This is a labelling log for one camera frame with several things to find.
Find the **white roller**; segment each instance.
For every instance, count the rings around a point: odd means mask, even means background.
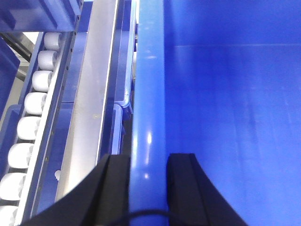
[[[58,51],[61,47],[62,34],[57,32],[49,32],[44,36],[44,44],[47,50]]]
[[[22,140],[35,140],[40,123],[40,117],[23,117],[18,122],[17,134]]]
[[[17,206],[0,206],[1,226],[13,226],[17,214]]]
[[[36,91],[48,92],[51,78],[51,71],[36,71],[32,75],[32,86]]]
[[[20,200],[26,173],[8,173],[0,181],[0,198]]]
[[[53,71],[55,68],[55,62],[57,58],[57,52],[52,50],[44,50],[38,54],[38,64],[41,70]]]
[[[26,95],[24,100],[24,108],[28,114],[41,115],[43,112],[47,94],[40,92],[33,92]]]
[[[32,155],[33,144],[19,143],[14,144],[8,153],[8,164],[12,168],[26,169]]]

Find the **metal rail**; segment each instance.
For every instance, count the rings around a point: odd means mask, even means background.
[[[56,200],[72,190],[99,159],[118,3],[93,3]]]

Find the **blue metal frame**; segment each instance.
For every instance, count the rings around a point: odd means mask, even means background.
[[[83,0],[2,0],[0,31],[74,31]]]

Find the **blue panel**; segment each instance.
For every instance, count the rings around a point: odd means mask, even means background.
[[[65,85],[65,90],[63,94],[63,103],[66,102],[74,102],[77,85],[79,82],[79,73],[81,69],[81,64],[83,61],[84,50],[86,46],[87,33],[79,32],[76,35],[71,62],[70,69],[67,76],[67,81]]]
[[[55,172],[61,169],[72,109],[73,103],[61,104],[37,213],[47,209],[55,201],[58,184]]]
[[[11,105],[6,111],[6,115],[0,131],[0,178],[6,173],[8,165],[7,157],[11,146],[15,142],[16,127],[20,119],[21,105]]]
[[[300,64],[300,45],[166,51],[166,150],[195,153],[251,226],[301,223]]]
[[[130,211],[166,208],[164,27],[162,1],[140,3],[139,48],[135,83]],[[158,216],[134,226],[163,226]]]
[[[20,61],[6,42],[0,38],[0,118],[3,114]]]
[[[79,14],[78,0],[2,0],[0,31],[73,31]]]

